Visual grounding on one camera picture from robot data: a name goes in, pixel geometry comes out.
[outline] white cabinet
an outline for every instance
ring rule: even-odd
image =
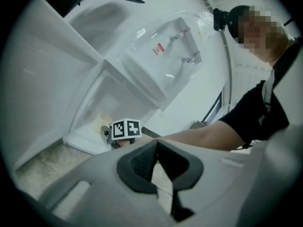
[[[98,113],[144,125],[169,105],[202,66],[199,29],[186,12],[147,24],[139,38],[142,29],[102,57],[45,0],[32,0],[1,62],[1,144],[9,166],[61,138],[105,152],[110,146],[92,130]]]

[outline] floor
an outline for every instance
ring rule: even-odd
[[[90,157],[92,155],[59,141],[17,169],[13,178],[18,188],[37,200],[51,183]],[[172,183],[160,164],[154,167],[152,182],[158,186],[159,204],[170,213]]]

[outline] man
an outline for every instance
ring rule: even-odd
[[[288,126],[287,117],[272,90],[296,58],[301,38],[293,39],[281,23],[261,16],[248,6],[233,8],[227,24],[231,35],[239,44],[273,67],[271,78],[247,92],[235,108],[219,121],[200,129],[182,131],[158,139],[230,151],[252,140],[266,140],[277,130]],[[269,96],[267,101],[264,95],[266,90]],[[129,142],[120,141],[119,145],[127,146]]]

